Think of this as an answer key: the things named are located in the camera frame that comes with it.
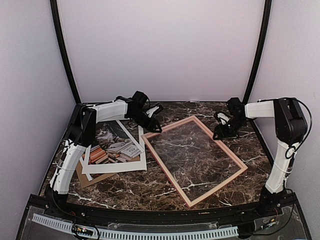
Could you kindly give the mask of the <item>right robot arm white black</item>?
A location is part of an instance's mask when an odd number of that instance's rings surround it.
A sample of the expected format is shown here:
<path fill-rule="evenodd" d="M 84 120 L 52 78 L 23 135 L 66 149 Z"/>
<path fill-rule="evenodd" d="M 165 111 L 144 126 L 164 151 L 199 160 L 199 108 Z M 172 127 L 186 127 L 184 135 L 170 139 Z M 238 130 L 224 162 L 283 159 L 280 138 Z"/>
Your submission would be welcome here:
<path fill-rule="evenodd" d="M 244 104 L 233 97 L 226 103 L 229 114 L 218 111 L 214 114 L 218 125 L 214 128 L 213 139 L 237 137 L 239 130 L 248 120 L 273 118 L 277 137 L 277 152 L 271 173 L 260 192 L 255 213 L 266 217 L 286 194 L 286 183 L 293 170 L 295 155 L 309 134 L 300 102 L 294 97 L 265 99 Z"/>

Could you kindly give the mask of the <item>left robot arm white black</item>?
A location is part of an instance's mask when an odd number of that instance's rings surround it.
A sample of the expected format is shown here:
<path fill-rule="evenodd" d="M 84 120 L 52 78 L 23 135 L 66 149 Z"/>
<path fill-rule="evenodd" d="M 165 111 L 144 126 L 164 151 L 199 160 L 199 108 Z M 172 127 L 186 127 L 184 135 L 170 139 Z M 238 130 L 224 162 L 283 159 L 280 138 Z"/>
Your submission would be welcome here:
<path fill-rule="evenodd" d="M 62 156 L 57 164 L 53 177 L 45 189 L 45 197 L 51 210 L 60 218 L 67 218 L 71 213 L 65 203 L 69 186 L 82 154 L 89 149 L 96 138 L 96 124 L 104 121 L 133 120 L 137 125 L 152 133 L 162 132 L 155 115 L 163 110 L 156 104 L 144 108 L 148 98 L 135 96 L 125 98 L 118 96 L 115 100 L 101 104 L 78 103 L 71 115 L 64 138 Z"/>

